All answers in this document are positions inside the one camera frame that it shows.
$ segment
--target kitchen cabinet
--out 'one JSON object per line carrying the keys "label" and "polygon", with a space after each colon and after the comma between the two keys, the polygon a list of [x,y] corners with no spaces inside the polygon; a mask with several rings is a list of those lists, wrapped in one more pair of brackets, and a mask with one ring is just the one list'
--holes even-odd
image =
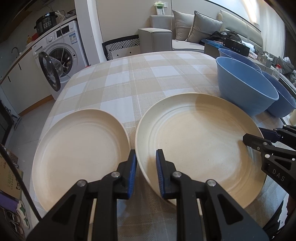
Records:
{"label": "kitchen cabinet", "polygon": [[13,67],[1,87],[18,114],[50,95],[49,84],[32,50]]}

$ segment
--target tablecloth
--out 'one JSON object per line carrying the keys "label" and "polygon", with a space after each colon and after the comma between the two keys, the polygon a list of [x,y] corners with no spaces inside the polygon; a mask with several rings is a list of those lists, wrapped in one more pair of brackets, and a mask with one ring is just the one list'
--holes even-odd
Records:
{"label": "tablecloth", "polygon": [[[215,59],[198,52],[171,51],[129,56],[88,67],[76,73],[61,92],[40,140],[66,115],[76,110],[97,108],[109,112],[123,124],[131,148],[135,148],[136,128],[144,113],[161,99],[184,92],[220,96]],[[280,119],[267,112],[253,120],[259,127],[282,126]],[[30,194],[44,215],[32,181]],[[286,192],[267,177],[261,193],[246,211],[264,226],[285,195]],[[176,240],[175,207],[150,188],[139,168],[134,193],[130,200],[118,200],[117,216],[119,240]]]}

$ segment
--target light blue bowl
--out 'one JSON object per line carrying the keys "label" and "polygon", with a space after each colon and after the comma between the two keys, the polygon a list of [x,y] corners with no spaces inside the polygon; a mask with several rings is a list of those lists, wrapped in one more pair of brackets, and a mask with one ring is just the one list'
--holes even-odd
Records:
{"label": "light blue bowl", "polygon": [[258,115],[276,100],[275,87],[254,68],[227,57],[216,58],[218,85],[222,97],[248,115]]}
{"label": "light blue bowl", "polygon": [[281,118],[291,113],[292,110],[296,109],[295,99],[292,97],[289,91],[270,74],[264,71],[261,71],[261,73],[266,79],[269,80],[270,83],[273,84],[279,93],[279,99],[275,101],[270,107],[268,107],[267,111],[273,116]]}
{"label": "light blue bowl", "polygon": [[218,49],[218,50],[220,53],[220,57],[228,57],[228,58],[236,59],[238,61],[241,61],[241,62],[253,67],[254,69],[256,69],[259,72],[261,71],[260,67],[258,65],[256,65],[252,60],[249,60],[248,58],[246,58],[245,56],[242,56],[239,53],[233,52],[228,49]]}

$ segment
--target faucet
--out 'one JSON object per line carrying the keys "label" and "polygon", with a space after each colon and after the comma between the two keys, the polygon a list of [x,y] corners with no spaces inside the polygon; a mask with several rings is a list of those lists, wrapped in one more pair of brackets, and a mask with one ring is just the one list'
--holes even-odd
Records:
{"label": "faucet", "polygon": [[11,50],[11,53],[13,52],[14,49],[16,49],[17,50],[17,54],[20,55],[20,52],[19,52],[19,50],[18,50],[17,47],[13,47],[12,50]]}

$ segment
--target bowl rim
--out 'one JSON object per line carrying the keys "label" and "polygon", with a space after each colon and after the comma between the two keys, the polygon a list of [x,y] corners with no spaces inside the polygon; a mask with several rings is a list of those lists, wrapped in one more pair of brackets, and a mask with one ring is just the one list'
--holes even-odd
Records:
{"label": "bowl rim", "polygon": [[[236,53],[236,52],[234,52],[234,51],[232,51],[232,50],[223,49],[223,48],[219,48],[219,49],[218,49],[219,52],[222,52],[223,54],[229,56],[229,58],[233,58],[233,57],[231,57],[230,55],[224,53],[222,50],[225,50],[226,52],[233,52],[233,53],[235,53],[236,55],[241,55],[241,54]],[[254,63],[252,60],[248,59],[246,56],[243,56],[243,57],[245,57],[247,60],[251,61],[254,65],[256,65],[256,66],[258,67],[258,69],[256,69],[257,71],[259,71],[259,72],[261,71],[261,68],[259,67],[259,65],[257,65],[256,63]]]}
{"label": "bowl rim", "polygon": [[[273,76],[272,75],[270,75],[269,73],[267,73],[267,72],[265,72],[265,71],[263,71],[263,70],[261,70],[260,71],[261,72],[261,74],[264,76],[264,74],[263,73],[265,73],[265,74],[267,74],[267,75],[269,75],[270,77],[272,77],[273,78]],[[284,99],[285,99],[285,101],[286,102],[288,102],[292,107],[294,107],[295,109],[296,109],[296,101],[294,100],[294,97],[290,94],[290,92],[285,88],[285,90],[287,90],[287,93],[292,97],[292,99],[294,100],[294,104],[293,103],[291,103],[277,88],[276,88],[276,90],[277,90],[277,92],[278,92],[278,94],[279,95],[281,95]]]}
{"label": "bowl rim", "polygon": [[249,66],[249,65],[247,65],[247,64],[245,64],[245,63],[243,63],[243,62],[241,62],[241,61],[239,61],[239,60],[237,60],[237,59],[234,59],[234,58],[228,58],[228,57],[217,57],[217,58],[216,58],[216,63],[217,63],[221,68],[223,68],[225,71],[227,71],[227,72],[228,72],[229,74],[231,74],[233,77],[237,78],[239,81],[243,82],[245,85],[249,86],[250,88],[252,88],[252,89],[255,90],[256,92],[258,92],[259,94],[264,95],[265,97],[267,97],[267,98],[269,98],[269,99],[271,99],[271,100],[275,100],[275,101],[276,101],[276,100],[279,99],[279,93],[278,93],[277,89],[273,86],[272,83],[270,83],[270,81],[269,81],[268,79],[266,79],[266,78],[264,77],[264,78],[265,78],[265,79],[266,79],[266,80],[272,85],[272,87],[273,87],[274,90],[276,91],[277,96],[278,96],[277,98],[272,98],[272,97],[270,97],[270,96],[267,96],[266,94],[263,94],[262,92],[256,90],[254,87],[250,86],[250,85],[247,84],[246,82],[242,81],[240,78],[238,78],[237,76],[235,76],[234,74],[232,74],[231,72],[229,72],[227,69],[225,69],[225,68],[219,63],[220,59],[221,59],[221,60],[223,60],[223,59],[231,59],[231,61],[237,61],[237,62],[239,62],[240,64],[243,64],[243,65],[247,66],[247,68],[251,68],[252,70],[256,71],[259,75],[262,75],[262,76],[264,77],[264,75],[261,74],[259,71],[257,71],[257,70],[254,69],[253,67],[251,67],[251,66]]}

